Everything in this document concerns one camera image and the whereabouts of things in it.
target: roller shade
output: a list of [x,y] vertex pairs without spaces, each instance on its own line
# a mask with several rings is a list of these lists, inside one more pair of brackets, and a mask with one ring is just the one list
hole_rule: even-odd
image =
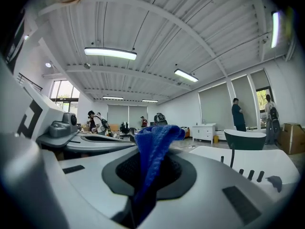
[[141,116],[147,119],[147,106],[129,106],[129,127],[141,128]]
[[235,95],[239,99],[239,106],[243,110],[247,127],[256,127],[256,108],[253,93],[247,76],[232,81]]
[[261,89],[270,86],[265,71],[259,71],[251,74],[255,89]]
[[206,123],[216,123],[217,130],[232,129],[232,105],[227,84],[221,84],[199,92],[203,119]]
[[109,124],[121,124],[128,122],[128,106],[125,105],[108,105],[108,119]]

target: railing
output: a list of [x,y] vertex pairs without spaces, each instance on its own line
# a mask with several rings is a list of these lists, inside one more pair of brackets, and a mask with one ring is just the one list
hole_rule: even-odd
[[42,91],[42,87],[41,86],[38,86],[37,84],[35,84],[34,82],[32,82],[30,79],[26,78],[23,74],[19,73],[18,76],[17,76],[17,81],[18,83],[22,86],[23,83],[25,81],[27,81],[28,83],[32,84],[35,89],[38,91],[38,92],[41,92]]

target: floor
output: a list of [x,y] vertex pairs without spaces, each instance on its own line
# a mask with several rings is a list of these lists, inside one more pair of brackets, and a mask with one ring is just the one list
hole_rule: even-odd
[[[226,141],[220,141],[219,143],[214,143],[211,145],[211,142],[199,141],[199,140],[193,141],[192,138],[187,138],[183,141],[174,141],[170,145],[170,147],[172,148],[177,148],[185,152],[190,152],[198,146],[212,146],[217,148],[229,149],[229,145]],[[270,150],[270,149],[279,149],[279,148],[276,145],[265,145],[263,147],[263,150]],[[305,153],[288,155],[288,156],[292,160],[298,171],[301,173],[303,171],[303,167],[305,166]]]

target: white ceiling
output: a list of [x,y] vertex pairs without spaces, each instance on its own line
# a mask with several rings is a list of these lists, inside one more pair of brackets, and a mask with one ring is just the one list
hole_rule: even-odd
[[[49,21],[42,48],[90,99],[164,102],[285,54],[283,22],[270,48],[273,10],[267,0],[33,0],[27,19],[33,30]],[[137,58],[86,56],[85,47],[134,48]],[[199,81],[175,75],[178,68]]]

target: black pants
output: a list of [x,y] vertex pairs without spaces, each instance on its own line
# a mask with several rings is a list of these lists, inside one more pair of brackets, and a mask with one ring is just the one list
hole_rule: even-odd
[[237,125],[237,126],[236,126],[236,130],[237,130],[237,131],[241,131],[241,132],[246,132],[246,131],[247,131],[246,125],[245,125],[245,124],[243,124],[243,125]]

